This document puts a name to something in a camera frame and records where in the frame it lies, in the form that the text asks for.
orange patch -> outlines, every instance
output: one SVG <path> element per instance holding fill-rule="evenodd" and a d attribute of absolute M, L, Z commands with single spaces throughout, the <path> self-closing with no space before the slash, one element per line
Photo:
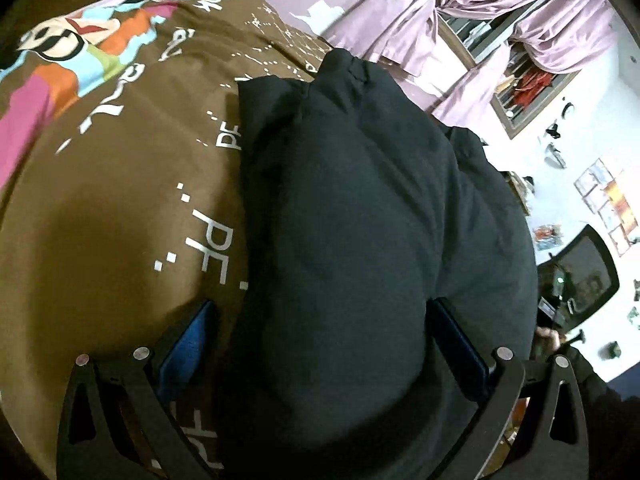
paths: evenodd
<path fill-rule="evenodd" d="M 52 63 L 37 67 L 33 73 L 49 85 L 49 96 L 54 103 L 54 117 L 58 117 L 78 101 L 78 78 L 71 70 Z"/>
<path fill-rule="evenodd" d="M 131 38 L 144 34 L 149 30 L 149 19 L 150 15 L 146 10 L 138 9 L 133 18 L 124 21 L 120 28 L 104 40 L 98 48 L 112 56 L 119 56 L 124 52 Z"/>

silver screw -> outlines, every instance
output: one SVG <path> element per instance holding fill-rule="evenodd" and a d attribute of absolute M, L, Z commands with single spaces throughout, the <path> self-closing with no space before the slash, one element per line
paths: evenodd
<path fill-rule="evenodd" d="M 133 358 L 138 361 L 142 361 L 142 359 L 146 359 L 151 354 L 151 351 L 146 346 L 141 346 L 140 348 L 136 348 L 133 351 Z"/>
<path fill-rule="evenodd" d="M 76 357 L 76 364 L 78 366 L 84 366 L 88 362 L 89 362 L 89 356 L 87 354 L 80 354 L 78 357 Z"/>
<path fill-rule="evenodd" d="M 498 357 L 503 361 L 511 361 L 513 359 L 513 352 L 506 346 L 501 346 L 500 348 L 498 348 L 496 353 L 498 354 Z"/>
<path fill-rule="evenodd" d="M 556 357 L 556 364 L 561 368 L 568 368 L 569 367 L 569 359 L 567 359 L 563 355 L 559 355 L 558 357 Z"/>

pink curtain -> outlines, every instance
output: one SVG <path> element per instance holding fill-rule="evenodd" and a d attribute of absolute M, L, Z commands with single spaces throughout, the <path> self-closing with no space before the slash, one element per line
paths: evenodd
<path fill-rule="evenodd" d="M 607 0 L 549 0 L 521 20 L 512 38 L 547 72 L 576 72 L 616 43 Z"/>
<path fill-rule="evenodd" d="M 489 19 L 534 0 L 364 0 L 323 35 L 334 47 L 376 62 L 381 56 L 419 76 L 438 33 L 436 9 Z"/>
<path fill-rule="evenodd" d="M 510 53 L 511 47 L 503 43 L 469 70 L 435 108 L 433 116 L 447 126 L 469 128 L 481 135 L 482 118 L 507 68 Z"/>

black fabric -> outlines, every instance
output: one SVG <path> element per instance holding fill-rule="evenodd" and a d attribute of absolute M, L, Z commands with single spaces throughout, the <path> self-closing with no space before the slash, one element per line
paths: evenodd
<path fill-rule="evenodd" d="M 310 84 L 240 83 L 250 287 L 218 376 L 232 478 L 426 478 L 476 410 L 424 323 L 444 296 L 526 358 L 522 210 L 469 130 L 333 50 Z"/>
<path fill-rule="evenodd" d="M 569 346 L 559 353 L 571 361 L 578 381 L 589 439 L 590 480 L 638 478 L 640 399 L 620 396 Z"/>

pink patch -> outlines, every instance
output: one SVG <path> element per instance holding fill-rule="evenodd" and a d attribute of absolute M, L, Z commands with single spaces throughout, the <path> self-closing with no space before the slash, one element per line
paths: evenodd
<path fill-rule="evenodd" d="M 177 4 L 153 4 L 146 5 L 145 12 L 148 12 L 150 16 L 162 16 L 163 18 L 170 18 L 174 13 L 174 10 L 177 8 Z"/>
<path fill-rule="evenodd" d="M 51 118 L 53 108 L 49 85 L 37 75 L 31 75 L 11 95 L 9 108 L 0 119 L 0 188 Z"/>

